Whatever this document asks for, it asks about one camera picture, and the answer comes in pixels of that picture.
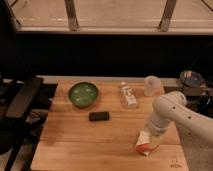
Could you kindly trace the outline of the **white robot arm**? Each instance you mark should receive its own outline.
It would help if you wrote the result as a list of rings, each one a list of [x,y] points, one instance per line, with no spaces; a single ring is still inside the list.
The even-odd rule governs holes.
[[[175,122],[213,144],[213,119],[188,109],[186,103],[186,97],[179,91],[156,97],[145,128],[151,135],[161,136],[169,123]]]

